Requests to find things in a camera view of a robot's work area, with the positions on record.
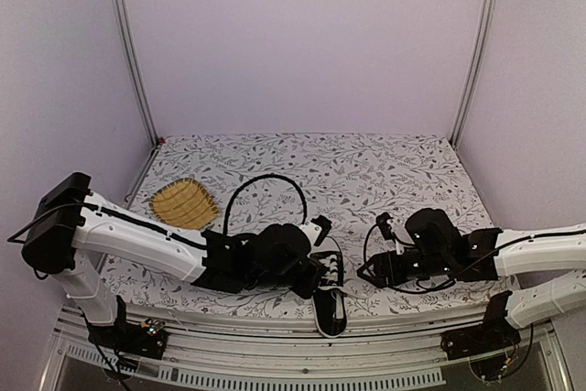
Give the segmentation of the black white canvas sneaker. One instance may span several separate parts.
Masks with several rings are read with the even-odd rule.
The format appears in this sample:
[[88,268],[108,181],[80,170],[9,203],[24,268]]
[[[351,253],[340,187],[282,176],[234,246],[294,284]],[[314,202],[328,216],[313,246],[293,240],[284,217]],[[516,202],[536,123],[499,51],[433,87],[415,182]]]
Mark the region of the black white canvas sneaker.
[[334,238],[327,237],[310,257],[325,268],[312,296],[316,327],[322,336],[334,339],[347,327],[342,248]]

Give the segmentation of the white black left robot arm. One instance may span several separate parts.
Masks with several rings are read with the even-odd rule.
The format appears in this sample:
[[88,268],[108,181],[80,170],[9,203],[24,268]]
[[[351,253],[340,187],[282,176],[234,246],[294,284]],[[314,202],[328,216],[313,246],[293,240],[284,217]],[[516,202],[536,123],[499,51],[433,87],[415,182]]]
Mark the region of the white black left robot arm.
[[264,277],[288,281],[308,299],[323,264],[310,257],[331,230],[323,216],[299,225],[271,224],[257,234],[189,231],[148,220],[109,202],[90,188],[90,176],[73,172],[45,194],[26,226],[8,238],[36,272],[54,277],[89,323],[117,349],[136,341],[123,319],[123,302],[88,261],[90,251],[154,267],[198,288],[237,294]]

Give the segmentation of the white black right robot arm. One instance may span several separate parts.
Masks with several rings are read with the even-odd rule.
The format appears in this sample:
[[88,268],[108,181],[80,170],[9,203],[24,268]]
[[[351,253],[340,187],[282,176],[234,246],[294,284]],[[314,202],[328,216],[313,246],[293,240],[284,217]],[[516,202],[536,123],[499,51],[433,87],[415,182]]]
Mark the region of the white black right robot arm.
[[405,223],[411,240],[406,250],[366,256],[358,276],[377,288],[400,291],[409,281],[446,276],[448,282],[491,281],[532,272],[558,277],[492,297],[484,323],[473,332],[483,351],[505,340],[509,327],[520,330],[537,321],[585,305],[585,226],[536,231],[497,227],[461,233],[447,213],[425,208]]

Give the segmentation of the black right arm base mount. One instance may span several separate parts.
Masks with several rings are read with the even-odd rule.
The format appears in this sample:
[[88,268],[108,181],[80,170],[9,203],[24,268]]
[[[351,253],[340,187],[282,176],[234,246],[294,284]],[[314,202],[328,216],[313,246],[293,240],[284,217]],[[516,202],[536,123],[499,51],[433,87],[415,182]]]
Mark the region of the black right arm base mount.
[[512,291],[507,290],[491,297],[480,324],[441,334],[440,348],[449,360],[489,353],[521,342],[519,330],[505,319],[511,295]]

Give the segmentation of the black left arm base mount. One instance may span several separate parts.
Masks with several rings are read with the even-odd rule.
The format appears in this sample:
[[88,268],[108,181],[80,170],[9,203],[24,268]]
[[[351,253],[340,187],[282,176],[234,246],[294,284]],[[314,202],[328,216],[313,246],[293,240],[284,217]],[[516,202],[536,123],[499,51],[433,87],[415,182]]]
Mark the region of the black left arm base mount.
[[167,348],[168,332],[163,320],[147,318],[140,323],[131,323],[126,318],[126,304],[116,296],[114,323],[98,326],[86,321],[89,341],[115,353],[127,353],[161,360]]

